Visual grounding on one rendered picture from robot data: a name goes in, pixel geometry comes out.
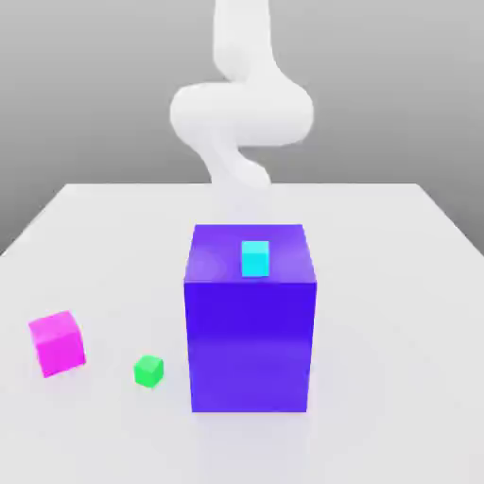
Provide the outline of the small cyan cube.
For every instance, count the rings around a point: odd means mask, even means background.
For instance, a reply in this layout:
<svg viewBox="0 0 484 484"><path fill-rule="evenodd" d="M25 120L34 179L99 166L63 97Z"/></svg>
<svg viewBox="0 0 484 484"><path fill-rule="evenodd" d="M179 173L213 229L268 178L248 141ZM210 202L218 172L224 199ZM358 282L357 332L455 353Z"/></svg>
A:
<svg viewBox="0 0 484 484"><path fill-rule="evenodd" d="M241 242L241 272L243 277L269 276L269 242L244 240Z"/></svg>

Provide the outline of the small green cube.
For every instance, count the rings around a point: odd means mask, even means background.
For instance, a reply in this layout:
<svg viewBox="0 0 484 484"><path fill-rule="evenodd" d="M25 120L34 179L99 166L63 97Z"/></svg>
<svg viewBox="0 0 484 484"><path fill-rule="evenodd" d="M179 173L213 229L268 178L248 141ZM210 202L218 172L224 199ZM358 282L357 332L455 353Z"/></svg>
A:
<svg viewBox="0 0 484 484"><path fill-rule="evenodd" d="M143 355L134 365L134 381L145 388L155 388L164 377L164 361L154 355Z"/></svg>

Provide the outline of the magenta cube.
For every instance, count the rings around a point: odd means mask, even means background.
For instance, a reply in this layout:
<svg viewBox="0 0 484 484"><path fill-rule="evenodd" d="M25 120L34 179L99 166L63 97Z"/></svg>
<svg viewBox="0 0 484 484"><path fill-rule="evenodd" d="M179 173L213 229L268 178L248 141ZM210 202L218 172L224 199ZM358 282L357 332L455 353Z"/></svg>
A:
<svg viewBox="0 0 484 484"><path fill-rule="evenodd" d="M82 335L70 311L62 311L28 324L43 377L86 363Z"/></svg>

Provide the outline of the large purple box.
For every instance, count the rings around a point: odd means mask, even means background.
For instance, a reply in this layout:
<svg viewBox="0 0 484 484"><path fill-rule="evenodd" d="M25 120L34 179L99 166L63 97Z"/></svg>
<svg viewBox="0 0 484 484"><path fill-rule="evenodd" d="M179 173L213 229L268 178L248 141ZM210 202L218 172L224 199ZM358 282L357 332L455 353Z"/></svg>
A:
<svg viewBox="0 0 484 484"><path fill-rule="evenodd" d="M243 277L241 242L269 242L269 276ZM303 226L195 226L184 276L195 412L307 409L317 278Z"/></svg>

